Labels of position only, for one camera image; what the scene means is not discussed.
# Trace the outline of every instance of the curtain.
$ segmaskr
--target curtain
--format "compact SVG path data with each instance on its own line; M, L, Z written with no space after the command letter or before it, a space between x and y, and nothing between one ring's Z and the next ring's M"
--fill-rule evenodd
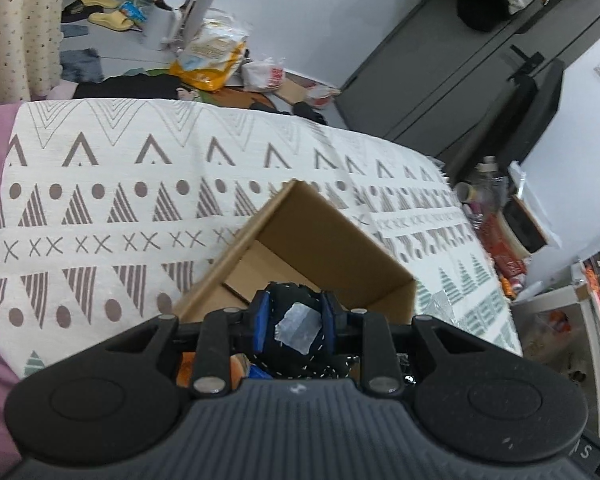
M0 104L58 84L62 0L0 0Z

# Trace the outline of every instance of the storage box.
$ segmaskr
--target storage box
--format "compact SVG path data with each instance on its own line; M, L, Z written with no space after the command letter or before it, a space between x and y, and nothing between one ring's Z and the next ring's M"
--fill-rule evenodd
M330 290L343 307L381 312L392 323L409 323L413 315L413 276L297 180L249 220L175 311L192 322L219 308L246 308L269 282Z

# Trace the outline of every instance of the bed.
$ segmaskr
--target bed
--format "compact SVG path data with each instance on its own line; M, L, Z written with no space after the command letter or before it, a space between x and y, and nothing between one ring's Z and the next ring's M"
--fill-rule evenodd
M416 277L416 312L520 354L490 261L427 157L251 110L33 102L0 107L0 409L18 378L170 312L291 178ZM0 468L16 459L0 419Z

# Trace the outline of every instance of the gray cloth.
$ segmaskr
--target gray cloth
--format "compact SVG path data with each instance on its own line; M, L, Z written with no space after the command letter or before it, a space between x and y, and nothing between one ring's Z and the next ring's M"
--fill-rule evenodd
M103 81L100 56L94 48L63 50L60 52L62 79L74 83Z
M75 36L86 36L89 33L89 27L86 25L68 25L62 23L60 30L64 34L65 38L74 38Z

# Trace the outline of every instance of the black slipper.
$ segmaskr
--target black slipper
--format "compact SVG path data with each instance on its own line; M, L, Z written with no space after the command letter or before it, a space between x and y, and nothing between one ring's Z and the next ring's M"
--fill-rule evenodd
M60 17L61 23L73 23L80 20L86 20L94 12L103 12L104 9L100 5L86 6L82 0L75 0L67 5Z

